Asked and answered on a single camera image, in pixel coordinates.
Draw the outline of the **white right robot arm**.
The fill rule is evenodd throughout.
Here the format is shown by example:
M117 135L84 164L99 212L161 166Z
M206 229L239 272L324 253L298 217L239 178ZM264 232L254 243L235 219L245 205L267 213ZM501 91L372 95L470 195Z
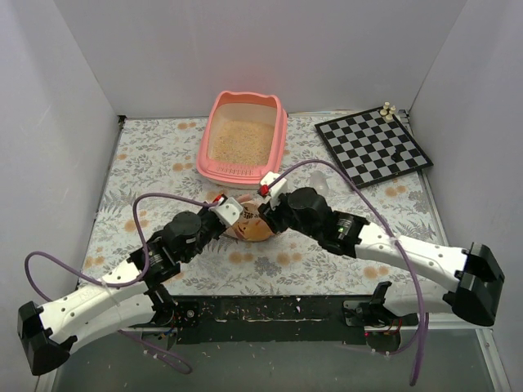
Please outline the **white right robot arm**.
M392 238L363 217L333 210L310 187L286 192L263 185L258 193L265 199L258 212L273 233L292 229L334 255L416 274L414 287L378 284L369 301L352 311L365 323L385 325L415 313L451 313L478 326L494 325L505 275L486 245L463 249L404 235Z

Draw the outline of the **clear plastic scoop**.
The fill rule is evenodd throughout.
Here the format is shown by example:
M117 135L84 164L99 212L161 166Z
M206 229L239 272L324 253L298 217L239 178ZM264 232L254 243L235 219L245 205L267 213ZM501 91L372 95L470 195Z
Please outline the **clear plastic scoop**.
M313 171L310 174L310 187L313 188L317 194L327 197L329 194L329 186L326 176L321 171Z

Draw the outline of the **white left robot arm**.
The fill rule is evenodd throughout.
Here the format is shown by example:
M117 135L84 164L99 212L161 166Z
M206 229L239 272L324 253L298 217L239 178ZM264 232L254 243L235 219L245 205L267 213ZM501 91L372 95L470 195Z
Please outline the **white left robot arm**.
M17 334L35 376L64 364L76 350L121 328L168 325L176 306L163 285L230 227L215 207L180 212L145 246L99 279L60 299L18 309Z

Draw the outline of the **pink cat litter bag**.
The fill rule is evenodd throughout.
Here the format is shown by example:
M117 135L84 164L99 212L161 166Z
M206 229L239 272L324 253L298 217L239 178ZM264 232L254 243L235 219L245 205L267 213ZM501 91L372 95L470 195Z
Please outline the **pink cat litter bag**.
M258 214L260 203L257 199L244 194L236 200L244 209L239 220L226 230L226 236L245 242L262 242L274 235Z

